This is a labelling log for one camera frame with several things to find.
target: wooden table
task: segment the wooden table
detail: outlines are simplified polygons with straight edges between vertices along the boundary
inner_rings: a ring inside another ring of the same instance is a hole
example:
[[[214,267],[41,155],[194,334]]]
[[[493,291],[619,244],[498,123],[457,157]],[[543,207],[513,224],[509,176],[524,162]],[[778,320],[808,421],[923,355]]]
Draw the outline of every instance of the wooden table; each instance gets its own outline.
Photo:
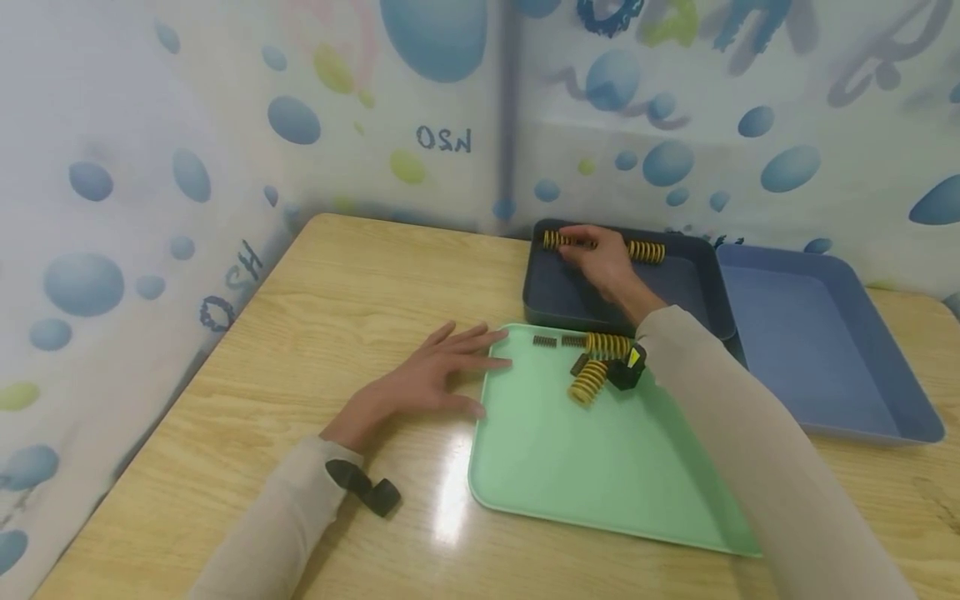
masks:
[[[36,598],[181,597],[276,463],[446,319],[522,321],[528,244],[322,215],[306,227]],[[960,326],[871,291],[950,430],[942,444],[816,445],[922,598],[960,597]],[[479,380],[463,383],[479,393]],[[767,598],[762,561],[486,510],[471,423],[398,422],[372,454],[404,504],[348,500],[302,598]]]

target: beige sleeve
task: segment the beige sleeve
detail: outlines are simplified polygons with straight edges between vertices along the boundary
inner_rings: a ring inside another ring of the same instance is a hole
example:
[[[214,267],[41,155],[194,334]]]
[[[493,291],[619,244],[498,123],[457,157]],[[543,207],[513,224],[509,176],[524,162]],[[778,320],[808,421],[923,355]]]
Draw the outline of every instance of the beige sleeve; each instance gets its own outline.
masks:
[[[637,330],[647,366],[684,411],[790,600],[916,598],[806,434],[689,313]]]
[[[287,600],[346,491],[326,462],[363,458],[317,436],[283,459],[190,589],[191,600]]]

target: wall with bubble print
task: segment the wall with bubble print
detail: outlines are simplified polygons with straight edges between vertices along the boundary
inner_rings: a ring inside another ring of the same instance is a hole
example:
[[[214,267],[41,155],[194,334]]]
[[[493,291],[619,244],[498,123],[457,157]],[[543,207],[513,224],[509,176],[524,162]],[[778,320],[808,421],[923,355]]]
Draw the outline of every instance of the wall with bubble print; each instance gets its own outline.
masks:
[[[0,597],[321,212],[830,253],[960,315],[960,9],[879,4],[11,0]]]

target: person's left hand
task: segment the person's left hand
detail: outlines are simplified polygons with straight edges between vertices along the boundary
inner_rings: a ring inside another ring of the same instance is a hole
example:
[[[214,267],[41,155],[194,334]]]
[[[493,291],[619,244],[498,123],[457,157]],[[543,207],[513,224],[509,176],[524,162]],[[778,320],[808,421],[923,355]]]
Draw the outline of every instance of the person's left hand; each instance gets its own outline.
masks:
[[[354,394],[321,437],[362,452],[376,426],[397,413],[452,410],[482,419],[483,405],[450,393],[447,380],[458,371],[509,367],[508,359],[476,353],[486,352],[507,337],[507,331],[489,332],[486,324],[479,324],[451,336],[455,327],[449,322],[437,329],[399,367]]]

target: hand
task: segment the hand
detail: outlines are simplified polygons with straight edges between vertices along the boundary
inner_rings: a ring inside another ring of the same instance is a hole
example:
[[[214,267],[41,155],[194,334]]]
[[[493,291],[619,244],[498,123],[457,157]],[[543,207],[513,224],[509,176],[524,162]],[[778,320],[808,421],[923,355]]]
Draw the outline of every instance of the hand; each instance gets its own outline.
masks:
[[[454,327],[450,322],[431,333],[399,367],[354,394],[321,437],[362,452],[376,427],[397,413],[451,410],[482,419],[483,404],[448,392],[447,379],[458,371],[509,367],[508,359],[476,354],[507,337],[507,331],[488,332],[479,324],[451,336]]]
[[[640,325],[651,312],[666,306],[636,275],[622,235],[593,225],[561,228],[560,235],[593,244],[592,249],[561,246],[560,254],[583,272],[604,300],[619,306],[634,326]]]

